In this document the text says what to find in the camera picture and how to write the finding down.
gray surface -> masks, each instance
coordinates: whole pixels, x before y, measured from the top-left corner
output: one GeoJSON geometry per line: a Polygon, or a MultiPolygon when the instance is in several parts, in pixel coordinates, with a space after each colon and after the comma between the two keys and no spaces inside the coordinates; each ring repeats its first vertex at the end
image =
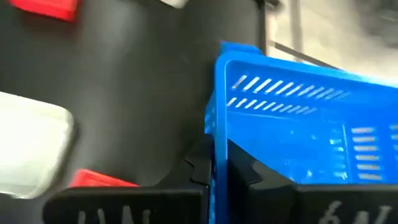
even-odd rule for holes
{"type": "Polygon", "coordinates": [[[78,168],[156,184],[203,133],[222,40],[258,43],[247,0],[83,0],[75,24],[0,0],[0,91],[60,105],[76,143],[53,189],[34,200],[0,196],[3,223],[40,223],[52,192],[78,168]]]}

white container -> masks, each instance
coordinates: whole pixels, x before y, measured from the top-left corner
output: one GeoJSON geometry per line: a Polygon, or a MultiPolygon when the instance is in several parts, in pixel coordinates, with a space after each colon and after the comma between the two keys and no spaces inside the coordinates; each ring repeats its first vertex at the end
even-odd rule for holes
{"type": "Polygon", "coordinates": [[[34,198],[48,189],[72,131],[66,109],[0,92],[0,193],[34,198]]]}

blue plastic crate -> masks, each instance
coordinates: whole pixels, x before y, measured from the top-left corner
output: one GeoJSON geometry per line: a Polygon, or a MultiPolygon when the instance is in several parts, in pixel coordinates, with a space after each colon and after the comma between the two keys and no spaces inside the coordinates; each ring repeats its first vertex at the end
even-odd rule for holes
{"type": "Polygon", "coordinates": [[[300,184],[398,182],[398,85],[223,44],[205,132],[215,136],[216,214],[227,138],[300,184]]]}

red plastic piece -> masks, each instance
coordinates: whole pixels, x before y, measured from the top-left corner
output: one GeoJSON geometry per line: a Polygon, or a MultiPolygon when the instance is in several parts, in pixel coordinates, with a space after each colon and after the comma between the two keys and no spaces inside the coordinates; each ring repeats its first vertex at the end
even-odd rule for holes
{"type": "Polygon", "coordinates": [[[70,187],[138,187],[123,180],[87,169],[77,170],[70,187]]]}
{"type": "Polygon", "coordinates": [[[78,0],[9,0],[22,10],[74,21],[78,0]]]}

red object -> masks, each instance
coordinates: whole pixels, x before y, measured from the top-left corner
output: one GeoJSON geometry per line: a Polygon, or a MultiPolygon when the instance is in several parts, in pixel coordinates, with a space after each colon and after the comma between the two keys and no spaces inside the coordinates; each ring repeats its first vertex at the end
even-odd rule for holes
{"type": "Polygon", "coordinates": [[[22,10],[74,21],[78,0],[9,0],[22,10]]]}
{"type": "Polygon", "coordinates": [[[123,180],[87,169],[77,170],[70,187],[138,187],[123,180]]]}

